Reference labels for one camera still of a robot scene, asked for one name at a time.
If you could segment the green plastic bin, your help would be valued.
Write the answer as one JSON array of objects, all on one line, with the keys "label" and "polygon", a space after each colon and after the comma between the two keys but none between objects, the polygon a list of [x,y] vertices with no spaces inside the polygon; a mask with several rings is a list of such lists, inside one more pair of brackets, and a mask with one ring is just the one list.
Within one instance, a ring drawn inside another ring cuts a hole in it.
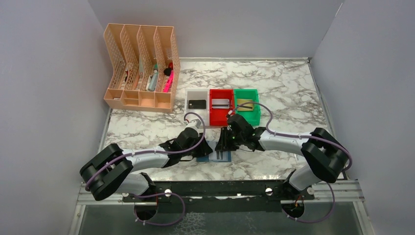
[{"label": "green plastic bin", "polygon": [[[249,99],[253,102],[259,102],[257,89],[234,89],[233,92],[235,105],[237,99]],[[260,106],[256,104],[254,104],[253,111],[241,112],[236,110],[236,113],[243,116],[245,120],[252,126],[258,126],[260,124],[261,110]]]}]

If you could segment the blue leather card holder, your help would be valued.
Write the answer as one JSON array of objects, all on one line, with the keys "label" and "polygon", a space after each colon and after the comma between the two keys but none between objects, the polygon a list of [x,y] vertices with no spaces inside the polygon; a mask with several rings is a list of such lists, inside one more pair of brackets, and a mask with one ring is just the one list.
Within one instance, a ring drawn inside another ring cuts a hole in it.
[{"label": "blue leather card holder", "polygon": [[213,150],[209,155],[199,157],[196,159],[199,163],[228,163],[231,162],[231,152],[230,151],[215,151],[217,145],[216,141],[207,141],[208,146]]}]

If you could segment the red plastic bin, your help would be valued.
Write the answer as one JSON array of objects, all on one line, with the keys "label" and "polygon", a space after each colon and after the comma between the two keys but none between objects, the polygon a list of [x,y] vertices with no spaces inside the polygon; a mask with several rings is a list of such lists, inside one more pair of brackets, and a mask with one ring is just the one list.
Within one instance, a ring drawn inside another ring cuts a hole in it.
[{"label": "red plastic bin", "polygon": [[[217,109],[213,107],[214,99],[226,99],[229,108]],[[210,89],[209,90],[209,126],[227,126],[227,115],[235,107],[233,89]]]}]

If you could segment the silver credit card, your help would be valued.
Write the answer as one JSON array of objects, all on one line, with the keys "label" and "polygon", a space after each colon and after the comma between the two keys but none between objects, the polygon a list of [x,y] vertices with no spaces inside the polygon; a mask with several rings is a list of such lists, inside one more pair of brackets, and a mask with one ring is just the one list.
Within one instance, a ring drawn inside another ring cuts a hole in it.
[{"label": "silver credit card", "polygon": [[211,100],[211,107],[213,109],[229,109],[230,104],[231,102],[229,99],[212,99]]}]

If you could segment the white plastic bin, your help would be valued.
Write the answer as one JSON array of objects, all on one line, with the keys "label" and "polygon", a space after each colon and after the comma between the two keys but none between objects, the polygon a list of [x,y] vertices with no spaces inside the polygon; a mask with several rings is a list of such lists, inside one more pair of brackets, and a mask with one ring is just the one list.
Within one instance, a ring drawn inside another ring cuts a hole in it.
[{"label": "white plastic bin", "polygon": [[[188,109],[187,104],[189,100],[204,99],[207,101],[206,109]],[[184,113],[194,112],[197,113],[205,122],[206,126],[209,126],[209,89],[187,89],[185,92],[185,110]]]}]

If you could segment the peach plastic file organizer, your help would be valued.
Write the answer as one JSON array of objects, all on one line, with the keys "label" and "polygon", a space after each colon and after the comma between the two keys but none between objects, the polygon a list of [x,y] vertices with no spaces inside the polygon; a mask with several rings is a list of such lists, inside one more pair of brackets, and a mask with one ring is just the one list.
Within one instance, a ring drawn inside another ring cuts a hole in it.
[{"label": "peach plastic file organizer", "polygon": [[[112,109],[171,113],[181,70],[178,43],[173,26],[110,23],[104,40],[113,67],[113,75],[104,100]],[[147,81],[157,64],[159,77],[154,92],[146,91]],[[169,92],[163,89],[174,71]]]}]

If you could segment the grey credit card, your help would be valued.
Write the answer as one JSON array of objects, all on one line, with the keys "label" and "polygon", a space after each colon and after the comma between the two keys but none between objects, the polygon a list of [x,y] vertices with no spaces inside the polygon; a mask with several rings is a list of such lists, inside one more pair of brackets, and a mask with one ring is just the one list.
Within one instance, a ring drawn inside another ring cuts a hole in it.
[{"label": "grey credit card", "polygon": [[208,156],[210,162],[231,162],[231,152],[214,151]]}]

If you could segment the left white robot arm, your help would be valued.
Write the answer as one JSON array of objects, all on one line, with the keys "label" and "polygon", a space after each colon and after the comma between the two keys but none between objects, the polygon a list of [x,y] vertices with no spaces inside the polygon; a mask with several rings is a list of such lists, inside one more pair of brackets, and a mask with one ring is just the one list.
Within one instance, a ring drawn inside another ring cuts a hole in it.
[{"label": "left white robot arm", "polygon": [[204,157],[213,152],[203,134],[187,127],[177,138],[157,145],[124,154],[112,143],[81,167],[79,173],[96,201],[101,201],[114,193],[144,195],[155,185],[148,174],[148,168],[167,168],[181,161],[181,158]]}]

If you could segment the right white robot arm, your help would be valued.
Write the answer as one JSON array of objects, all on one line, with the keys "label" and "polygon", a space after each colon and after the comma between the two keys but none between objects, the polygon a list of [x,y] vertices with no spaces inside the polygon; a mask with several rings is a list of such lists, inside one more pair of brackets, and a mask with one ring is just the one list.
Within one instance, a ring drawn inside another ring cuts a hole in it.
[{"label": "right white robot arm", "polygon": [[252,127],[241,115],[227,120],[221,129],[216,151],[236,151],[244,145],[251,151],[282,151],[303,156],[306,166],[293,171],[284,182],[284,189],[300,193],[321,181],[334,183],[349,159],[345,148],[325,129],[310,133],[276,133],[268,127]]}]

